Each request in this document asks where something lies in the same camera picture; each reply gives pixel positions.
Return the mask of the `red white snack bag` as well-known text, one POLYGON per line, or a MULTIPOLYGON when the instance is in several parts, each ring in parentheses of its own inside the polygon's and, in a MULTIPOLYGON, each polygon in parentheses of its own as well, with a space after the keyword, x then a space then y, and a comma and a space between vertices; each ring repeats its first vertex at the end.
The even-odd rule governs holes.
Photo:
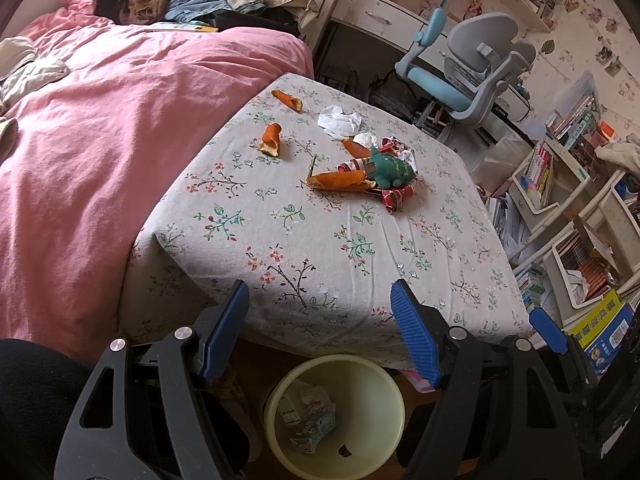
MULTIPOLYGON (((375 185, 375 188, 368 191, 368 193, 380 196, 386 210, 392 214, 393 212, 398 211, 398 209, 413 196, 413 185, 416 183, 416 178, 418 177, 418 166, 416 166, 416 159, 414 158, 413 150, 396 138, 383 138, 376 149, 381 153, 390 154, 408 162, 416 173, 414 179, 402 188, 383 190, 375 185)), ((349 162, 343 162, 338 166, 338 170, 363 170, 366 172, 368 161, 368 158, 352 158, 349 162)))

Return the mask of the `green wrapper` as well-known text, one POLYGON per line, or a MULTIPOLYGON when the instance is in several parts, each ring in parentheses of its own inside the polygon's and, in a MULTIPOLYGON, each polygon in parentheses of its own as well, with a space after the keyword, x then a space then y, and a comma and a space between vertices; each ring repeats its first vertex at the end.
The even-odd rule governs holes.
POLYGON ((383 190, 402 188, 416 176, 408 162, 393 155, 381 153, 376 148, 370 151, 366 174, 378 188, 383 190))

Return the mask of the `large orange peel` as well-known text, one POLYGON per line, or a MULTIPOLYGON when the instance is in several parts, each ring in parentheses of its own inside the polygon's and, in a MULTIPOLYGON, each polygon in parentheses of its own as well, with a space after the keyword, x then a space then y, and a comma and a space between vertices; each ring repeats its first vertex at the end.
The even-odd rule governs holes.
POLYGON ((313 174, 305 183, 315 190, 329 192, 367 192, 375 188, 375 182, 363 170, 313 174))

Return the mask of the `small white tissue ball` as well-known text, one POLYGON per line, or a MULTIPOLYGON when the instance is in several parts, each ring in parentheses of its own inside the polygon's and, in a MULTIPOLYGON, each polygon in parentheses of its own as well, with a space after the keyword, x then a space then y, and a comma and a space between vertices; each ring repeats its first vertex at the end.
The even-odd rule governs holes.
POLYGON ((355 143, 363 146, 364 148, 367 148, 368 150, 372 150, 372 148, 378 147, 378 138, 375 134, 370 132, 358 133, 352 138, 352 140, 355 143))

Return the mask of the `curled orange peel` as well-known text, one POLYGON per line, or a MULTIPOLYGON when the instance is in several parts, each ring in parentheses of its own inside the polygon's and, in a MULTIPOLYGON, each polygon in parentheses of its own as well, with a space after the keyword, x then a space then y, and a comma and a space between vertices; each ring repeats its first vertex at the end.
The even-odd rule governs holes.
POLYGON ((262 134, 262 138, 260 139, 260 143, 258 145, 258 150, 271 157, 279 157, 281 131, 282 127, 276 122, 268 125, 265 128, 264 133, 262 134))

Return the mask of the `white tissue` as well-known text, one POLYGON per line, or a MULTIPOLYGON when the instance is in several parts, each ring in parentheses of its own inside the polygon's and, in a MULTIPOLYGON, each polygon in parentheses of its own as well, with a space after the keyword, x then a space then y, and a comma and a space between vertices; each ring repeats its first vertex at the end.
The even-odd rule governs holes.
POLYGON ((340 106, 330 105, 318 116, 318 126, 336 140, 345 140, 356 136, 362 124, 357 113, 345 114, 340 106))

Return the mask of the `pale yellow trash bin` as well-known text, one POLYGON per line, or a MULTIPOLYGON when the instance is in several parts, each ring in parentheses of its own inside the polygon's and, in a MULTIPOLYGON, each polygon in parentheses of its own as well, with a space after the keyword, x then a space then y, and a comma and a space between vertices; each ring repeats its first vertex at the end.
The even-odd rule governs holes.
POLYGON ((322 356, 295 367, 262 409, 268 445, 301 479, 363 479, 394 454, 405 402, 382 367, 358 356, 322 356))

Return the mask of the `trash inside bin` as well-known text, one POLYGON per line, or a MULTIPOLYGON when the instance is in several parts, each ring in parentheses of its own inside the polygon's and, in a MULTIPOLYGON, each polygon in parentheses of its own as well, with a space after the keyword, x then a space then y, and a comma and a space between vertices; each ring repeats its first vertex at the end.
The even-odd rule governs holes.
POLYGON ((336 427, 336 407, 326 388, 295 379, 278 402, 288 442, 296 452, 314 455, 336 427))

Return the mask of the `yellow blue book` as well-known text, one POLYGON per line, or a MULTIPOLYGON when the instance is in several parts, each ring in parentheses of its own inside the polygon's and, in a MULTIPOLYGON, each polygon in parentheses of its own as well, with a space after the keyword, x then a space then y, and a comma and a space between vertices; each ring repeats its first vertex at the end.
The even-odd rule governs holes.
POLYGON ((567 331, 578 341, 598 376, 606 372, 617 356, 633 318, 634 308, 628 302, 623 304, 618 293, 610 290, 567 331))

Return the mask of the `white bookshelf with books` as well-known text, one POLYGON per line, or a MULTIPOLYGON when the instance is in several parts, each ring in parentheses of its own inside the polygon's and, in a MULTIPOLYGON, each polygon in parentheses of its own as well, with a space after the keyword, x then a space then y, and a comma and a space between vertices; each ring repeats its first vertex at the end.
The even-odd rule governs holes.
POLYGON ((594 90, 567 96, 506 184, 503 244, 526 304, 574 323, 639 284, 639 145, 616 140, 594 90))

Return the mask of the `floral bed sheet mattress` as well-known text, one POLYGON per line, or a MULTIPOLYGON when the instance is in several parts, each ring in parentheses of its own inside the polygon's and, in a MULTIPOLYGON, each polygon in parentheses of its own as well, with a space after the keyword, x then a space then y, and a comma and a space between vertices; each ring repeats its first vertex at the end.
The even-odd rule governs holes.
POLYGON ((277 79, 192 159, 155 206, 129 258, 119 328, 152 341, 219 304, 236 280, 250 290, 248 339, 301 356, 349 353, 383 366, 410 359, 390 288, 405 280, 422 304, 496 342, 532 332, 508 258, 462 159, 348 94, 303 76, 277 79), (272 94, 303 102, 300 113, 272 94), (330 105, 362 118, 378 140, 413 150, 413 196, 390 214, 378 196, 308 188, 311 171, 349 161, 318 124, 330 105), (258 150, 276 122, 280 156, 258 150))

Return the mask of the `pink duvet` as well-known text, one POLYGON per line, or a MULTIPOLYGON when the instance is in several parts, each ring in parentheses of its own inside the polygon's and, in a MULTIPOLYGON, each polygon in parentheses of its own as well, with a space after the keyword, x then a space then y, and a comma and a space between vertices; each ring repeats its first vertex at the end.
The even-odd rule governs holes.
POLYGON ((1 333, 92 363, 116 335, 130 248, 191 159, 253 96, 310 76, 275 30, 120 26, 62 0, 24 35, 70 70, 20 99, 1 166, 1 333))

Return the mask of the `blue grey desk chair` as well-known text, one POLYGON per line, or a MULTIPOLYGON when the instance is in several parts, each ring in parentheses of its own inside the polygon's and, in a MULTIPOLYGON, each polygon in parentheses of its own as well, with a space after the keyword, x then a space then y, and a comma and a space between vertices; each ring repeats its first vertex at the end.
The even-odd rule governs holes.
POLYGON ((511 15, 482 14, 450 30, 444 74, 437 77, 414 61, 434 47, 446 23, 446 11, 440 6, 434 9, 426 29, 416 33, 412 46, 396 63, 396 74, 446 107, 456 122, 480 127, 498 97, 532 69, 537 51, 529 41, 518 38, 518 24, 511 15))

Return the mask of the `white cloth on duvet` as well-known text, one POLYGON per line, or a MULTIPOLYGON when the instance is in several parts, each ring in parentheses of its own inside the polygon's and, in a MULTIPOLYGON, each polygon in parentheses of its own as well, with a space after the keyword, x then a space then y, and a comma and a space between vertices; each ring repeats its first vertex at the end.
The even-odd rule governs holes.
POLYGON ((41 56, 26 37, 2 39, 0 55, 1 114, 6 113, 29 93, 70 73, 64 62, 50 56, 41 56))

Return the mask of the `white desk with drawer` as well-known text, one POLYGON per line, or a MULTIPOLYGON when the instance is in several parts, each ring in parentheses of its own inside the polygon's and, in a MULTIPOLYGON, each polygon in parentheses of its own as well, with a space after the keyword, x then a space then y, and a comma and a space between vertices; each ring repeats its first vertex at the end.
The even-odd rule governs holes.
POLYGON ((426 18, 390 0, 336 0, 331 18, 404 52, 414 36, 427 28, 426 18))

